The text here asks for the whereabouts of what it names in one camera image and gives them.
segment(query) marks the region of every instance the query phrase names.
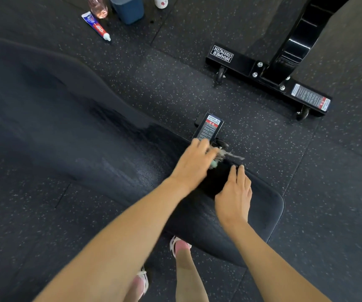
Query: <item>person's left arm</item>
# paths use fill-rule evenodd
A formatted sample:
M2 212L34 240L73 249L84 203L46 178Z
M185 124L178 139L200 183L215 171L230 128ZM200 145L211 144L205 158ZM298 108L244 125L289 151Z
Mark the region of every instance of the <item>person's left arm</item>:
M170 214L206 177L218 152L208 148L207 139L194 139L171 176L98 233L34 302L122 302Z

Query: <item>sticker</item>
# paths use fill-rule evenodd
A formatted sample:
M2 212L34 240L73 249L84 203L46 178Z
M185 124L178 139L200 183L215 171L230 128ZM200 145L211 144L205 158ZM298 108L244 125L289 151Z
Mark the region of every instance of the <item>sticker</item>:
M217 45L214 45L210 54L217 58L220 58L221 60L224 60L228 63L231 62L231 60L233 59L233 56L234 56L233 53L230 53L230 52L222 49L221 47L218 47Z
M221 120L218 119L217 117L208 115L197 138L199 140L202 140L205 138L211 140L214 133L216 132L216 129L219 127L220 122L221 122Z
M299 84L295 84L293 90L291 91L291 95L297 97L298 99L309 103L321 109L322 111L327 111L328 107L331 103L331 100L322 96L314 91L307 89L304 86Z

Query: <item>bottle of pink liquid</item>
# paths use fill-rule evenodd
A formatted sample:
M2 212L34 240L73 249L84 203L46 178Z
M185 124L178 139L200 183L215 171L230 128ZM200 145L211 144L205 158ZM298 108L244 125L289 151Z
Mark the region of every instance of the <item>bottle of pink liquid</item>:
M103 19L108 15L107 5L103 0L87 0L91 12L99 19Z

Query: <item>blue container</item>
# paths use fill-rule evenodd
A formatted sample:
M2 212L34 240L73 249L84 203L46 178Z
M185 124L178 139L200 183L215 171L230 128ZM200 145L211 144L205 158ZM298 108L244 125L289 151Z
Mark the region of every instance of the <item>blue container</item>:
M138 21L145 14L143 0L110 0L111 6L125 24Z

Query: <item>white bottle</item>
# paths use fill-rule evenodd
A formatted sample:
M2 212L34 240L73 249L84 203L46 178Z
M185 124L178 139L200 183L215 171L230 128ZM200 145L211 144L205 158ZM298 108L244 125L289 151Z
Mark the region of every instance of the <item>white bottle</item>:
M159 8L166 8L168 5L168 0L154 0L154 4Z

